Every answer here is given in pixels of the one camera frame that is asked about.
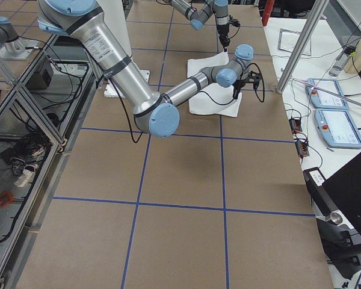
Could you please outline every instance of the black monitor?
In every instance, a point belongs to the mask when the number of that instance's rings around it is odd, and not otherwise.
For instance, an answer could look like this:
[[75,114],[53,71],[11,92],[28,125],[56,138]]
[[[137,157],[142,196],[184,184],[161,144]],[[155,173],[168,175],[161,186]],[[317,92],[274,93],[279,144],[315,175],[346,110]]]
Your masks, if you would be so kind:
[[361,153],[327,179],[322,186],[361,235]]

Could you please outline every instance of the tablet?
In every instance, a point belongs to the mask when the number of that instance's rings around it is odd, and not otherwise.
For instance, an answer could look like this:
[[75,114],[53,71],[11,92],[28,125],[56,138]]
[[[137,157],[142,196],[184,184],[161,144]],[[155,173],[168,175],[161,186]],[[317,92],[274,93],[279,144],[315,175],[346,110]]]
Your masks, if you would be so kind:
[[[308,78],[307,81],[322,89],[326,89],[330,92],[344,96],[341,86],[339,85],[339,82],[336,79]],[[337,96],[331,95],[327,92],[323,92],[321,90],[314,90],[314,93],[312,93],[313,87],[310,86],[306,86],[306,92],[309,95],[309,97],[311,95],[310,101],[312,102],[315,108],[327,108],[334,110],[349,109],[347,101],[338,98]]]
[[349,111],[317,109],[315,120],[330,148],[361,149],[361,135]]

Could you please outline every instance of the white table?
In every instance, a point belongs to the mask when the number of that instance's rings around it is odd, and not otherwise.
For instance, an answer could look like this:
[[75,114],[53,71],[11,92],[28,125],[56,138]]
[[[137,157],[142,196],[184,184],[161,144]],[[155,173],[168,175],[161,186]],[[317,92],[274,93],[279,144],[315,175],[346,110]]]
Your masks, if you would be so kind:
[[[268,25],[264,28],[270,53],[273,56],[273,64],[277,77],[280,77],[282,75],[282,70],[286,66],[288,62],[288,57],[291,54],[290,52],[281,51],[277,48],[280,29],[284,28],[292,31],[301,31],[305,24],[305,21],[306,20],[304,19],[270,18]],[[326,20],[319,21],[315,31],[312,34],[311,42],[312,57],[319,57],[324,54],[328,54],[329,52],[333,53],[323,56],[321,58],[309,59],[302,59],[308,57],[303,55],[296,69],[294,70],[293,77],[303,80],[307,80],[308,78],[331,78],[331,76],[327,73],[327,70],[332,67],[335,58],[341,52],[341,45],[337,41],[337,38],[333,34],[333,31],[329,27]],[[344,71],[342,71],[336,79],[340,81],[341,89],[346,95],[361,93],[360,77],[356,76],[347,79],[351,76],[353,75],[346,74]],[[296,100],[304,103],[305,105],[309,104],[309,98],[307,97],[307,94],[305,92],[304,84],[300,84],[296,81],[290,81],[288,83],[288,86],[285,88],[285,91],[283,92],[283,101],[284,103],[286,103],[286,109],[290,109],[292,106],[294,109],[298,110],[303,116],[307,115],[308,109],[294,100],[294,94]],[[361,102],[361,96],[353,96],[353,99],[355,101]],[[361,107],[354,104],[349,104],[349,106],[349,111],[354,119],[354,122],[358,127],[361,127]],[[361,150],[329,150],[316,127],[314,119],[315,109],[311,104],[309,104],[309,107],[312,112],[309,117],[304,117],[302,119],[302,129],[303,132],[308,136],[310,146],[315,148],[321,154],[323,158],[321,171],[326,178],[329,178],[344,164],[354,158]],[[291,111],[287,112],[287,114],[290,118]],[[318,167],[321,164],[321,158],[316,152],[309,148],[309,153],[310,156],[303,159],[302,170],[309,169],[311,167]],[[334,266],[330,266],[330,272],[332,274],[335,288],[341,288],[342,284],[345,282],[345,279],[339,274],[339,272]],[[353,279],[350,282],[348,288],[354,287],[358,275],[359,272],[353,276]]]

